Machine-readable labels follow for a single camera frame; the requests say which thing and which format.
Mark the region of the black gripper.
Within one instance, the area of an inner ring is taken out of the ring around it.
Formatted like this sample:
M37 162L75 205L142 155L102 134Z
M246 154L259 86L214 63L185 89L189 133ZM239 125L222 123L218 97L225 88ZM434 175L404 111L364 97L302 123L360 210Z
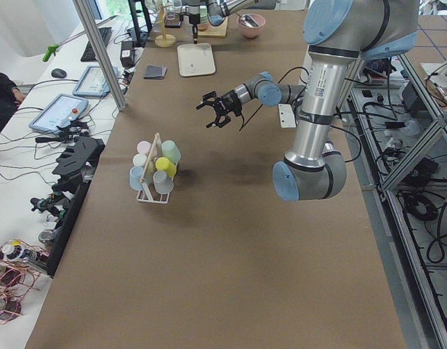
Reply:
M189 23L193 26L193 43L198 43L198 24L201 23L200 0L188 0Z
M242 104L236 92L227 92L218 97L216 92L209 92L202 97L202 101L196 106L196 110L202 109L204 106L214 107L217 114L215 120L208 123L206 128L218 127L223 128L230 122L229 113L233 112L235 116L241 116Z

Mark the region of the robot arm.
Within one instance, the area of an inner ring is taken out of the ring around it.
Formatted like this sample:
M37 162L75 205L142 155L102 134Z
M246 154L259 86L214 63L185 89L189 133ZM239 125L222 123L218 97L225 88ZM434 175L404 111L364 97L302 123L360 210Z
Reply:
M223 127L230 113L241 116L243 104L253 99L267 106L291 105L297 133L273 167L275 191L285 201L331 198L347 177L345 160L328 138L347 69L358 58L389 58L411 50L418 16L418 1L315 1L302 31L311 59L305 84L276 84L263 72L221 97L204 95L200 106L213 107L211 127Z
M191 25L193 33L193 43L198 43L198 25L201 23L201 6L206 7L206 17L212 26L219 26L226 17L236 13L239 10L249 7L255 9L274 9L276 1L258 1L258 0L231 0L231 1L185 1L185 11L182 15L188 16L188 22Z

